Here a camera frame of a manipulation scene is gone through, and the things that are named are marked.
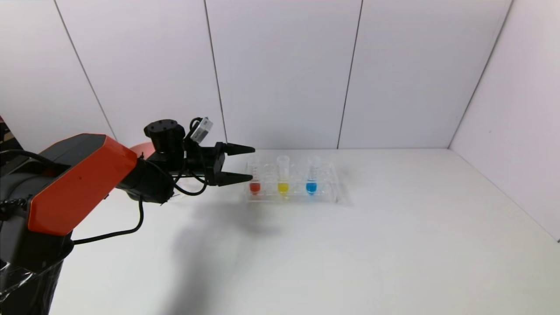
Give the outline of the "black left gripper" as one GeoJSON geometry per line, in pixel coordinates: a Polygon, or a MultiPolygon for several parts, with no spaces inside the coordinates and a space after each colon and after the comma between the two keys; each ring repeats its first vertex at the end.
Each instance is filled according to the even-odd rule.
{"type": "Polygon", "coordinates": [[[188,142],[186,150],[186,175],[201,179],[208,186],[224,187],[232,184],[250,182],[250,174],[230,173],[222,171],[225,153],[228,156],[254,153],[251,146],[234,143],[216,142],[214,146],[200,146],[196,142],[188,142]]]}

